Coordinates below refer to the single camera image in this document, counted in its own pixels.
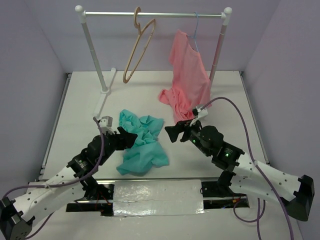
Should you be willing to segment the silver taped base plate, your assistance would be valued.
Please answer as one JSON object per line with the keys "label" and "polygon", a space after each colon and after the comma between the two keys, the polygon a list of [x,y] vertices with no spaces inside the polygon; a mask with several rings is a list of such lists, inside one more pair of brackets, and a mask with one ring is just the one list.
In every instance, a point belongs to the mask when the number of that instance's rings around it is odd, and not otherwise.
{"label": "silver taped base plate", "polygon": [[247,196],[224,193],[215,180],[143,180],[106,183],[95,195],[69,203],[66,212],[98,212],[104,217],[186,216],[234,207],[249,208]]}

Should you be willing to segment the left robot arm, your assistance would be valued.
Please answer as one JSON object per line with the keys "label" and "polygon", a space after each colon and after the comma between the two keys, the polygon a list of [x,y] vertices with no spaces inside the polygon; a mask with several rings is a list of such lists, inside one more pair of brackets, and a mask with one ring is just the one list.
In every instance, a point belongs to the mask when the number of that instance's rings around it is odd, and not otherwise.
{"label": "left robot arm", "polygon": [[114,133],[95,136],[80,154],[52,178],[30,185],[25,194],[0,201],[0,230],[7,240],[26,240],[33,226],[70,202],[93,199],[99,184],[93,175],[115,152],[131,148],[137,134],[118,127]]}

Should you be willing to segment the teal t shirt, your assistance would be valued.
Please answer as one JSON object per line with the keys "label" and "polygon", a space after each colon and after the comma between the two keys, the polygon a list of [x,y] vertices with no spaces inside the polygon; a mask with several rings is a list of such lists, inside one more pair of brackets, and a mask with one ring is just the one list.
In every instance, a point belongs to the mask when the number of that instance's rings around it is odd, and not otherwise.
{"label": "teal t shirt", "polygon": [[123,162],[116,167],[121,175],[141,176],[151,168],[161,168],[170,164],[169,158],[158,142],[164,119],[151,115],[137,116],[124,109],[119,114],[119,126],[129,133],[136,134],[133,146],[123,154]]}

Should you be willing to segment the tan wooden hanger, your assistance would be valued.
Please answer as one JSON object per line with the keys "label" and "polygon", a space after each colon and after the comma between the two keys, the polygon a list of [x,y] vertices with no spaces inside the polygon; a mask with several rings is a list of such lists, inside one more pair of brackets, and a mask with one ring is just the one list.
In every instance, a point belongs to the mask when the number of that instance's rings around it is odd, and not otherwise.
{"label": "tan wooden hanger", "polygon": [[127,84],[130,81],[133,74],[137,70],[156,29],[155,18],[151,19],[144,26],[142,26],[138,21],[139,13],[141,13],[141,8],[138,6],[135,8],[133,15],[133,25],[137,30],[137,37],[123,72],[122,81],[124,84]]}

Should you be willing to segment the pink t shirt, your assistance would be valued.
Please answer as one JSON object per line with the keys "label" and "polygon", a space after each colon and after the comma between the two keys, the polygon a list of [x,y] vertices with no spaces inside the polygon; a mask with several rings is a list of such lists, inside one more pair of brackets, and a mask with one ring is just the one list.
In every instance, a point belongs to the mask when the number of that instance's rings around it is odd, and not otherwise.
{"label": "pink t shirt", "polygon": [[162,89],[158,100],[172,108],[175,123],[194,118],[192,110],[211,99],[212,83],[201,54],[194,50],[185,32],[177,30],[169,54],[173,67],[170,89]]}

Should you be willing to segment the white clothes rack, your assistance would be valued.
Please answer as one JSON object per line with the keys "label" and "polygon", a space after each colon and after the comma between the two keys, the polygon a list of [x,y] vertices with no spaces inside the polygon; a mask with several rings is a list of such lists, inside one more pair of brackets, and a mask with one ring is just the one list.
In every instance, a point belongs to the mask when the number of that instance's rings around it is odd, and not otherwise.
{"label": "white clothes rack", "polygon": [[137,29],[138,36],[136,43],[139,43],[140,38],[144,31],[150,26],[156,26],[156,18],[196,18],[196,19],[221,19],[222,25],[218,36],[217,46],[214,54],[212,67],[210,70],[209,79],[213,81],[219,57],[221,54],[225,34],[232,15],[232,8],[226,7],[221,13],[177,13],[177,12],[142,12],[140,7],[137,7],[133,12],[103,12],[103,11],[86,11],[81,5],[74,8],[78,15],[88,48],[93,60],[95,71],[100,83],[100,97],[93,111],[93,116],[98,118],[101,115],[107,97],[111,94],[111,87],[115,79],[117,69],[111,68],[107,77],[104,77],[99,59],[94,48],[91,34],[87,25],[87,17],[133,17],[134,27]]}

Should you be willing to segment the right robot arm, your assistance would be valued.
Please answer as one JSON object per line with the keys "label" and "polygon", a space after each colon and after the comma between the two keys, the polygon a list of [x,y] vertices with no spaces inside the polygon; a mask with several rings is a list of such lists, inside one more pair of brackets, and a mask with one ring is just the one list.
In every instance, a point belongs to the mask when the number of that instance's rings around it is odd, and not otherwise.
{"label": "right robot arm", "polygon": [[231,193],[255,196],[262,200],[282,202],[287,214],[299,221],[309,219],[315,196],[314,180],[307,176],[295,176],[260,161],[252,161],[242,149],[224,141],[215,126],[202,126],[200,121],[179,121],[165,127],[170,141],[190,141],[211,162],[222,170],[217,181],[221,195]]}

